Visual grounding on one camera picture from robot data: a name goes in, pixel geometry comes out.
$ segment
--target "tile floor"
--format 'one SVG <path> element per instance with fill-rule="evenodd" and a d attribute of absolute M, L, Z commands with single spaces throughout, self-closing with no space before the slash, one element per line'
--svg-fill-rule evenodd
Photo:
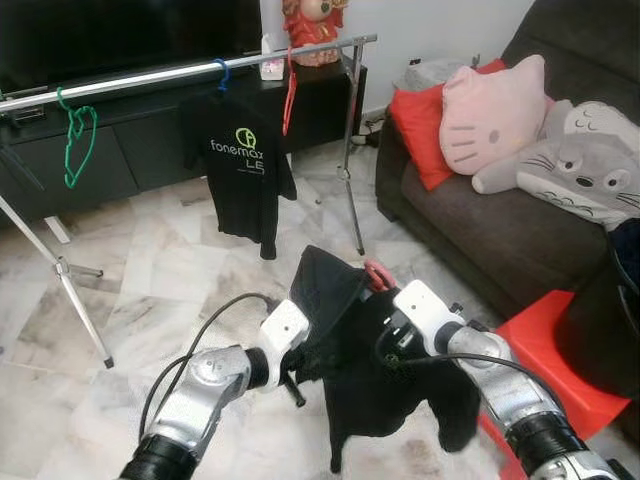
<path fill-rule="evenodd" d="M 79 293 L 114 356 L 101 359 L 49 265 L 17 231 L 0 232 L 0 480 L 113 480 L 136 446 L 146 392 L 167 363 L 184 352 L 204 320 L 225 300 L 254 290 L 286 295 L 302 250 L 318 245 L 361 263 L 343 185 L 335 180 L 339 145 L 299 154 L 299 200 L 281 200 L 278 258 L 217 231 L 206 182 L 179 185 L 67 215 L 71 244 L 38 231 L 71 263 L 103 268 L 101 279 L 77 277 Z M 376 151 L 352 157 L 357 209 L 368 256 L 400 282 L 422 278 L 467 317 L 488 325 L 495 315 L 447 266 L 399 224 L 376 210 Z M 322 205 L 315 200 L 321 197 Z M 248 301 L 221 319 L 202 346 L 250 346 L 262 305 Z M 250 392 L 229 405 L 196 480 L 329 480 L 328 422 L 321 385 L 305 384 L 296 409 L 281 389 Z M 343 479 L 496 479 L 500 456 L 483 435 L 456 455 L 443 453 L 426 405 L 384 439 L 354 438 Z M 613 430 L 596 444 L 636 475 L 638 453 Z"/>

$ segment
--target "red pillow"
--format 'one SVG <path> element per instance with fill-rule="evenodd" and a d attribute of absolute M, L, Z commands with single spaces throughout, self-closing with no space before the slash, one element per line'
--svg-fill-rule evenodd
<path fill-rule="evenodd" d="M 478 72 L 494 73 L 505 68 L 504 62 L 497 59 L 478 68 Z M 427 190 L 433 190 L 454 174 L 440 150 L 442 88 L 443 84 L 422 92 L 396 90 L 391 101 L 393 120 Z"/>

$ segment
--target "grey sofa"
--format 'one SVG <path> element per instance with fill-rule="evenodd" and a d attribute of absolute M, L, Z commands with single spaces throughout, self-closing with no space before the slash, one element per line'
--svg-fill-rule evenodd
<path fill-rule="evenodd" d="M 537 0 L 502 59 L 546 59 L 546 91 L 600 100 L 640 121 L 638 0 Z M 431 192 L 388 117 L 377 162 L 378 208 L 424 240 L 505 319 L 553 289 L 576 290 L 607 261 L 600 226 L 512 190 L 482 196 L 454 176 Z"/>

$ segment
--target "white wall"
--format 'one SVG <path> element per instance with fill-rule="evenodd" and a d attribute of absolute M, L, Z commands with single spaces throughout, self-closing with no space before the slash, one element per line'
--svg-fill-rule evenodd
<path fill-rule="evenodd" d="M 288 45 L 282 31 L 280 0 L 260 0 L 263 31 Z M 384 108 L 393 95 L 392 81 L 412 58 L 441 57 L 481 63 L 499 57 L 533 0 L 350 0 L 342 37 L 377 33 L 365 47 L 369 68 L 365 111 Z"/>

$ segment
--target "red stool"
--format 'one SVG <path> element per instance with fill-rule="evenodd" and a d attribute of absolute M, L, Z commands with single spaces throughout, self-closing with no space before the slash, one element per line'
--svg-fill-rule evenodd
<path fill-rule="evenodd" d="M 629 404 L 627 398 L 598 390 L 578 375 L 556 350 L 554 328 L 565 315 L 574 294 L 554 290 L 519 313 L 496 333 L 511 346 L 519 362 L 540 375 L 562 400 L 569 422 L 586 440 L 609 425 Z M 520 462 L 504 441 L 500 430 L 486 415 L 480 425 L 507 456 L 500 471 L 502 480 L 526 480 Z"/>

